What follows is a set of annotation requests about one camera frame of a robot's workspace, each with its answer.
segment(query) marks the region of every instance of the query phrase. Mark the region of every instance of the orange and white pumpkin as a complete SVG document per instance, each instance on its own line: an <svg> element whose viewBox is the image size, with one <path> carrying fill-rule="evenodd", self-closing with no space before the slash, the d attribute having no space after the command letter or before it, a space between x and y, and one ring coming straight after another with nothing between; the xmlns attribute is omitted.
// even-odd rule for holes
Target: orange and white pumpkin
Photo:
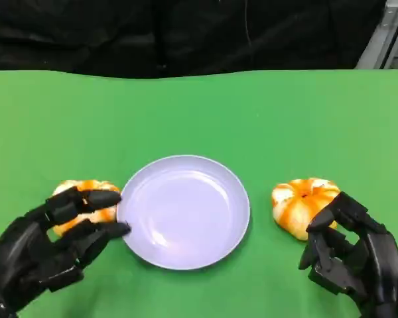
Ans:
<svg viewBox="0 0 398 318"><path fill-rule="evenodd" d="M339 193L333 182L318 178L279 184L271 194L274 220L297 239L307 240L312 219ZM336 222L330 227L336 228Z"/></svg>
<svg viewBox="0 0 398 318"><path fill-rule="evenodd" d="M54 190L53 195L56 195L74 186L76 186L80 191L103 189L103 190L113 190L119 192L119 189L108 181L100 182L97 180L86 180L86 181L67 180L58 185L58 187ZM94 211L93 213L79 214L75 219L72 219L71 221L64 223L62 225L57 225L53 227L53 230L57 235L62 236L62 234L65 233L67 230L71 229L72 227L74 227L79 222L85 219L89 219L93 223L111 222L114 221L116 218L116 211L117 211L116 206L113 206L113 207L107 207L106 209Z"/></svg>

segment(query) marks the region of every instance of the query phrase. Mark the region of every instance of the green table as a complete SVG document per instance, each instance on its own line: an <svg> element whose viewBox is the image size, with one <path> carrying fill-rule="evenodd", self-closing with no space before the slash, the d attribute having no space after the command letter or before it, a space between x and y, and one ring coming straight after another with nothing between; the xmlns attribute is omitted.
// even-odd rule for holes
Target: green table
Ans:
<svg viewBox="0 0 398 318"><path fill-rule="evenodd" d="M297 270L304 248L273 222L279 182L334 180L398 242L398 72L250 72L125 80L0 72L0 233L61 180L118 186L171 154L218 160L251 200L249 234L223 262L172 272L111 243L86 279L22 317L352 318L353 303Z"/></svg>

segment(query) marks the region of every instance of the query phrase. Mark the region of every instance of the black backdrop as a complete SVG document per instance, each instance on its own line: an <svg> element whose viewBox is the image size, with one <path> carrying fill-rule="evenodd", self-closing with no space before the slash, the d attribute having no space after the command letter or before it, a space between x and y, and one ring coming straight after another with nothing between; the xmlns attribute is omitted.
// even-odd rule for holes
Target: black backdrop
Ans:
<svg viewBox="0 0 398 318"><path fill-rule="evenodd" d="M0 0L0 70L157 78L354 68L384 0Z"/></svg>

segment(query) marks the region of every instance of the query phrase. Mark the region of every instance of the wire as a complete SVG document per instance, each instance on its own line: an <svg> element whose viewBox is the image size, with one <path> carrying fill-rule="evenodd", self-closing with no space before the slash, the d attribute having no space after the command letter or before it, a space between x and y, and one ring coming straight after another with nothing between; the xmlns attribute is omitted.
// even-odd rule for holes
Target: wire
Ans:
<svg viewBox="0 0 398 318"><path fill-rule="evenodd" d="M247 2L248 2L248 0L245 0L245 33L246 33L247 45L249 46L249 55L251 58L251 66L253 67L252 41L251 41L251 37L249 36L249 28L247 26Z"/></svg>

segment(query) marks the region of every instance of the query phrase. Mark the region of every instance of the robotic hand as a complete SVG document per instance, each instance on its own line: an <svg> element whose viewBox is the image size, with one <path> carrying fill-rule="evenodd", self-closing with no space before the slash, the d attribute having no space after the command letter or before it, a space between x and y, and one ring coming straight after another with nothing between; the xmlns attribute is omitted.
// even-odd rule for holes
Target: robotic hand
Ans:
<svg viewBox="0 0 398 318"><path fill-rule="evenodd" d="M337 221L359 236L352 245L331 229ZM393 235L367 209L341 192L310 223L299 269L309 278L352 298L362 318L398 318L398 247Z"/></svg>
<svg viewBox="0 0 398 318"><path fill-rule="evenodd" d="M52 242L47 230L75 218L116 205L117 192L78 191L72 187L14 220L0 237L0 318L16 318L19 310L42 292L55 292L83 279L109 240L130 231L122 223L85 220Z"/></svg>

